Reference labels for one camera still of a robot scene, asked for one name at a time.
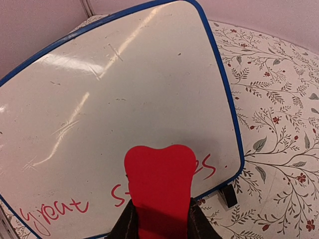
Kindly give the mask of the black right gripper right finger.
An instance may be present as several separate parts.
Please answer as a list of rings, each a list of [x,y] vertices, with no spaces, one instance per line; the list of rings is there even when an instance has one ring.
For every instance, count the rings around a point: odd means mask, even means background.
[[[222,239],[222,237],[212,227],[194,198],[190,199],[187,221],[187,238]]]

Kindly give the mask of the blue framed whiteboard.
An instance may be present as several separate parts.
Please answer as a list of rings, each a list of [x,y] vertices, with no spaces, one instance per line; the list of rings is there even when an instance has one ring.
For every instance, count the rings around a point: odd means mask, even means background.
[[[239,123],[194,0],[146,2],[82,27],[0,82],[0,200],[23,239],[99,239],[130,193],[135,146],[189,147],[194,198],[243,170]]]

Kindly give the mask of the red whiteboard eraser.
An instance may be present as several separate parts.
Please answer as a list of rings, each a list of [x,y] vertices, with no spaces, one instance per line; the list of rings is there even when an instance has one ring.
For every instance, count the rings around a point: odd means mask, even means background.
[[[141,239],[187,238],[196,157],[187,146],[135,146],[125,156],[128,188]]]

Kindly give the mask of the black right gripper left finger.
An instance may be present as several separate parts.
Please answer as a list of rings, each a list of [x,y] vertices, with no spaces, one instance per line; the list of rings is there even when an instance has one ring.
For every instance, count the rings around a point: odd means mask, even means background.
[[[107,239],[138,239],[138,214],[132,200],[129,200]]]

